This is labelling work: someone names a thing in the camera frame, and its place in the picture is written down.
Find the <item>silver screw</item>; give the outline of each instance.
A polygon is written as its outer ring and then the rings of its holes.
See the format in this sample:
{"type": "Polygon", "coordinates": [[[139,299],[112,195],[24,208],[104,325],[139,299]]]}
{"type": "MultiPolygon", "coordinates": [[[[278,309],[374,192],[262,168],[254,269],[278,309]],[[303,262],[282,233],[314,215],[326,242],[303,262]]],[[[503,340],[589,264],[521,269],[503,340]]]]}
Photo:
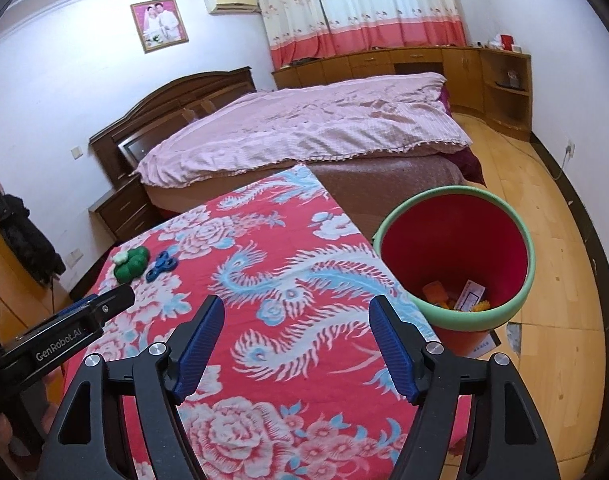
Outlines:
{"type": "Polygon", "coordinates": [[[153,343],[149,346],[149,354],[151,355],[162,355],[167,350],[165,343],[153,343]]]}
{"type": "Polygon", "coordinates": [[[493,359],[500,366],[507,366],[511,362],[511,359],[506,354],[495,354],[493,359]]]}
{"type": "Polygon", "coordinates": [[[98,354],[91,354],[89,356],[87,356],[87,358],[84,360],[84,363],[87,366],[95,366],[100,362],[100,356],[98,354]]]}
{"type": "Polygon", "coordinates": [[[427,343],[427,352],[433,355],[440,355],[444,352],[444,347],[437,341],[431,341],[427,343]]]}

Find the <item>floral curtain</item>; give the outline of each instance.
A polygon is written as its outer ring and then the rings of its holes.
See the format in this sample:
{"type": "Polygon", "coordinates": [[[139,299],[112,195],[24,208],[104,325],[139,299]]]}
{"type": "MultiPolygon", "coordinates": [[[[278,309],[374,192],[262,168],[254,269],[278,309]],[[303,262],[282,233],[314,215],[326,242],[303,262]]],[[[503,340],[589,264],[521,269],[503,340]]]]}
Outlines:
{"type": "Polygon", "coordinates": [[[259,0],[276,69],[335,49],[319,0],[259,0]]]}
{"type": "Polygon", "coordinates": [[[337,54],[374,46],[465,45],[455,0],[321,0],[337,54]]]}

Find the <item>tablecloth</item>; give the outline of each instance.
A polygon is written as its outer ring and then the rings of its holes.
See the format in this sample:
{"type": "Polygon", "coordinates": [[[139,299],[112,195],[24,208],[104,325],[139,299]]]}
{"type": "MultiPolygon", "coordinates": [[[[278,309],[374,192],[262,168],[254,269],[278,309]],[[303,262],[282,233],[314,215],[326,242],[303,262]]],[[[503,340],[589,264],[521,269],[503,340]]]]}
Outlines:
{"type": "MultiPolygon", "coordinates": [[[[226,308],[197,391],[179,407],[213,480],[383,479],[415,408],[395,390],[369,330],[385,294],[427,340],[437,337],[408,294],[308,168],[298,165],[177,216],[127,242],[176,270],[132,283],[136,303],[69,362],[113,360],[165,341],[207,294],[226,308]]],[[[117,285],[110,260],[93,291],[117,285]]],[[[461,399],[452,443],[466,432],[461,399]]],[[[139,478],[155,478],[135,402],[125,399],[139,478]]]]}

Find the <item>black jacket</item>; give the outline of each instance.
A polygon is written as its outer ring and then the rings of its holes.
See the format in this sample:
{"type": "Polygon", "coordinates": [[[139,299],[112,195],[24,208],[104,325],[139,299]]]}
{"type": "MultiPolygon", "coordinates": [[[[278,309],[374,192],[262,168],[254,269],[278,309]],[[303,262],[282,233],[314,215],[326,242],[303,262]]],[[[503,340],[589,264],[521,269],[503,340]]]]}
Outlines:
{"type": "Polygon", "coordinates": [[[22,199],[0,193],[0,234],[22,266],[41,285],[49,285],[54,274],[66,267],[51,242],[28,219],[22,199]]]}

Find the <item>groom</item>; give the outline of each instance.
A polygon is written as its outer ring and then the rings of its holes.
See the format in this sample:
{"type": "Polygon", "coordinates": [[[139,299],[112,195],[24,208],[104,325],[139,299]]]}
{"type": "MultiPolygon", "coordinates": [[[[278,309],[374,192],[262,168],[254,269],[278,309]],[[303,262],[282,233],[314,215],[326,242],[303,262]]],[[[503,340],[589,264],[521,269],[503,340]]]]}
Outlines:
{"type": "Polygon", "coordinates": [[[158,18],[160,19],[160,25],[162,26],[162,33],[165,35],[167,41],[178,41],[181,40],[179,25],[180,22],[176,18],[175,14],[170,10],[164,8],[164,4],[155,4],[155,10],[158,12],[158,18]]]}

